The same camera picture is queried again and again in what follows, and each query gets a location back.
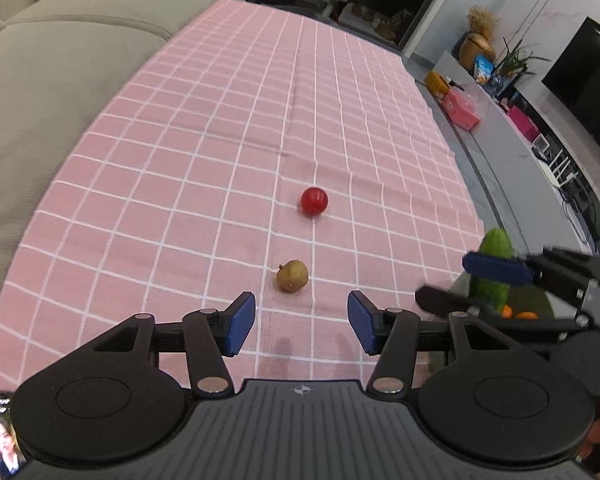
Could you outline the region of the green potted plant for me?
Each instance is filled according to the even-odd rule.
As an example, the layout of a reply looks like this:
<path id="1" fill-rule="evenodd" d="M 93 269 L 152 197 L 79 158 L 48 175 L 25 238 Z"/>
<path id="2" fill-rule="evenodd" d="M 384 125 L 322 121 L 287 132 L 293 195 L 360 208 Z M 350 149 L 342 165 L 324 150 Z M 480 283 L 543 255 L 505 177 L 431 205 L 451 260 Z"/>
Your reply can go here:
<path id="1" fill-rule="evenodd" d="M 506 39 L 503 39 L 505 54 L 501 61 L 495 65 L 492 75 L 495 77 L 494 96 L 500 96 L 507 87 L 520 77 L 533 72 L 529 70 L 529 64 L 532 61 L 550 62 L 549 58 L 543 58 L 534 54 L 533 50 L 528 51 L 523 47 L 522 40 L 519 40 L 513 47 L 509 45 Z"/>

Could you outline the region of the green cucumber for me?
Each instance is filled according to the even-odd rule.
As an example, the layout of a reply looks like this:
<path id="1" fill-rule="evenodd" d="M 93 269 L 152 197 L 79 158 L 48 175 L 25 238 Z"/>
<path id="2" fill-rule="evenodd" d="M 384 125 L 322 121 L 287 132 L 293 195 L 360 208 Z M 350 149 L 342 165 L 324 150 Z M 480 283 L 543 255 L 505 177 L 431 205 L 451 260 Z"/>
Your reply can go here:
<path id="1" fill-rule="evenodd" d="M 501 315 L 507 304 L 510 286 L 501 281 L 498 266 L 492 257 L 513 258 L 514 250 L 507 232 L 500 228 L 490 229 L 484 234 L 478 253 L 487 256 L 488 260 L 481 263 L 480 274 L 470 272 L 469 298 L 488 307 L 494 315 Z"/>

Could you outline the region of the brown longan upper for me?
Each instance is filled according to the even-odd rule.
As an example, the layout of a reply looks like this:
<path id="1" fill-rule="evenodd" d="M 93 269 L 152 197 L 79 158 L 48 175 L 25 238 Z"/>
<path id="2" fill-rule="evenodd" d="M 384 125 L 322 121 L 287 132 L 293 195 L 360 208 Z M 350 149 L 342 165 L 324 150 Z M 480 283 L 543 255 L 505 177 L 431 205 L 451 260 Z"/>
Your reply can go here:
<path id="1" fill-rule="evenodd" d="M 300 260 L 290 260 L 278 267 L 276 273 L 277 287 L 287 294 L 294 294 L 309 281 L 309 271 Z"/>

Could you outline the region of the pink box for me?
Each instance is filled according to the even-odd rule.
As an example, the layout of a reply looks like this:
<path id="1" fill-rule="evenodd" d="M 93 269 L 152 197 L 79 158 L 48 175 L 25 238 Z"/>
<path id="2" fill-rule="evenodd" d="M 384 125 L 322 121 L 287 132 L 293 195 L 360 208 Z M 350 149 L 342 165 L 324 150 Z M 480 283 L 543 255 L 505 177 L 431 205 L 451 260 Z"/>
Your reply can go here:
<path id="1" fill-rule="evenodd" d="M 442 108 L 452 124 L 470 131 L 480 122 L 476 103 L 460 88 L 452 87 L 442 100 Z"/>

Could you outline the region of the blue snack bag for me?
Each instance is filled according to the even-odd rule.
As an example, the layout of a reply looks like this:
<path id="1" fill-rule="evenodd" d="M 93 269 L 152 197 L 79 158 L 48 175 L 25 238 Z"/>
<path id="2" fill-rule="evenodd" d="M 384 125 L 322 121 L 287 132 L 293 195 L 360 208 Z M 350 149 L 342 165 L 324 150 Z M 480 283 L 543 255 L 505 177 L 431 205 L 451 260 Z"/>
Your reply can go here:
<path id="1" fill-rule="evenodd" d="M 478 54 L 474 63 L 474 79 L 484 86 L 493 73 L 493 63 L 483 54 Z"/>

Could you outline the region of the black television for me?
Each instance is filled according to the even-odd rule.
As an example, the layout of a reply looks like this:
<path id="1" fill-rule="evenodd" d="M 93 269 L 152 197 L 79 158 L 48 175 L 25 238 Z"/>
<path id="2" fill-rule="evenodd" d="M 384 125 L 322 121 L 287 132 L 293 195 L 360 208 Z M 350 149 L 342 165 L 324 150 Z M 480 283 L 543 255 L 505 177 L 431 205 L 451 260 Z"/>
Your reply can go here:
<path id="1" fill-rule="evenodd" d="M 600 147 L 600 24 L 584 20 L 542 83 Z"/>

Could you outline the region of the orange box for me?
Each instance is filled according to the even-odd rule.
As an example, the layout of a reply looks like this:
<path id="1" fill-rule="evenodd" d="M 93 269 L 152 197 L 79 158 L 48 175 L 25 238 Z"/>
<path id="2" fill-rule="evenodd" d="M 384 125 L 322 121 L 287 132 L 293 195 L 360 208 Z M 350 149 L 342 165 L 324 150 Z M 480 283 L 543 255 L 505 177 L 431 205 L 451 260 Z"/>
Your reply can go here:
<path id="1" fill-rule="evenodd" d="M 446 79 L 435 70 L 430 70 L 426 75 L 425 86 L 431 95 L 439 101 L 442 101 L 451 89 Z"/>

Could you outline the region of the red cherry tomato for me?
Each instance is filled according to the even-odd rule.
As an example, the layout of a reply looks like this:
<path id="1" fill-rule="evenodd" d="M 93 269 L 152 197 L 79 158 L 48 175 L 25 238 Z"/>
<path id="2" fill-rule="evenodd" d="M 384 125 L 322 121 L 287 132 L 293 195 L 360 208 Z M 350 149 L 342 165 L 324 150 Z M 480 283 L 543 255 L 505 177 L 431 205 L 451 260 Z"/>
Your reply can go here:
<path id="1" fill-rule="evenodd" d="M 300 197 L 300 208 L 308 217 L 322 214 L 328 207 L 328 195 L 321 188 L 306 188 Z"/>

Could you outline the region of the beige sofa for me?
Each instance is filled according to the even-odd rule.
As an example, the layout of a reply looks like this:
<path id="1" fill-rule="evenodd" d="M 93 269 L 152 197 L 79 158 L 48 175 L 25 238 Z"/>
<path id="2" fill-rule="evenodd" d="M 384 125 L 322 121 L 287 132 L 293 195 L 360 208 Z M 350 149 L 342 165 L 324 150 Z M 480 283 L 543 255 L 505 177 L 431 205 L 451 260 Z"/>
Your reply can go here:
<path id="1" fill-rule="evenodd" d="M 100 110 L 216 0 L 0 0 L 0 291 L 50 180 Z"/>

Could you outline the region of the pink checked tablecloth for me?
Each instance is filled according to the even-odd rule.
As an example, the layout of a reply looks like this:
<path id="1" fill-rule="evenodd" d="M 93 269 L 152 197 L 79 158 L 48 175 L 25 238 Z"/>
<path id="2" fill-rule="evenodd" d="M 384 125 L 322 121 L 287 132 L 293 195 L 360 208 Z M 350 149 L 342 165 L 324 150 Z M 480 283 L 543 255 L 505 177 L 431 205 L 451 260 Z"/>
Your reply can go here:
<path id="1" fill-rule="evenodd" d="M 316 186 L 327 209 L 306 216 Z M 482 224 L 401 59 L 309 18 L 223 0 L 159 50 L 79 136 L 0 291 L 0 389 L 135 313 L 160 322 L 252 292 L 236 380 L 370 378 L 358 289 L 413 309 L 460 274 Z M 302 261 L 306 286 L 277 287 Z"/>

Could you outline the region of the large orange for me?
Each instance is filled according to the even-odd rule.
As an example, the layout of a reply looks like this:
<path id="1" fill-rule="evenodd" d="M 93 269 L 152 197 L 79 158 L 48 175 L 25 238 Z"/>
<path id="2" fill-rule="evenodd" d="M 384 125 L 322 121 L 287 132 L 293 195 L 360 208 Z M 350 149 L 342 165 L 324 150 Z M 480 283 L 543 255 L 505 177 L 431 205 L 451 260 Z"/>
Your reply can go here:
<path id="1" fill-rule="evenodd" d="M 537 320 L 539 318 L 539 315 L 537 315 L 535 312 L 524 311 L 517 313 L 515 315 L 515 318 L 517 320 Z"/>

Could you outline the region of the green perforated colander bowl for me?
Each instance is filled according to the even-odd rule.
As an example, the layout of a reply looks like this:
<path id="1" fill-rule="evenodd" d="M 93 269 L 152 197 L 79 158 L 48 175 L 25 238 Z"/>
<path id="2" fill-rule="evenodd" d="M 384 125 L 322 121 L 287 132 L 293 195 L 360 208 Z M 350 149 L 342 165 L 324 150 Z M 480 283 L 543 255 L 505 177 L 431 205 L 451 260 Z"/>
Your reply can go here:
<path id="1" fill-rule="evenodd" d="M 419 309 L 436 318 L 446 318 L 453 311 L 465 311 L 487 318 L 540 318 L 554 320 L 555 313 L 547 294 L 532 285 L 510 286 L 504 306 L 497 309 L 484 299 L 470 299 L 471 275 L 463 272 L 453 282 L 423 284 L 434 290 L 432 298 L 416 298 Z"/>

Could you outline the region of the golden vase with dried flowers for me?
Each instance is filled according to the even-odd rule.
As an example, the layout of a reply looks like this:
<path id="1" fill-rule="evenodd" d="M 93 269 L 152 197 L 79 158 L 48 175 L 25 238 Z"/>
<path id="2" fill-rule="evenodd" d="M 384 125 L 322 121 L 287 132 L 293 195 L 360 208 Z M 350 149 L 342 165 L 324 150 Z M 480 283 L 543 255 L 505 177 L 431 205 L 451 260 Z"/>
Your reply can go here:
<path id="1" fill-rule="evenodd" d="M 478 55 L 483 55 L 489 62 L 495 60 L 496 54 L 492 39 L 498 27 L 498 18 L 485 6 L 471 6 L 467 15 L 468 35 L 460 44 L 458 60 L 466 70 L 473 70 Z"/>

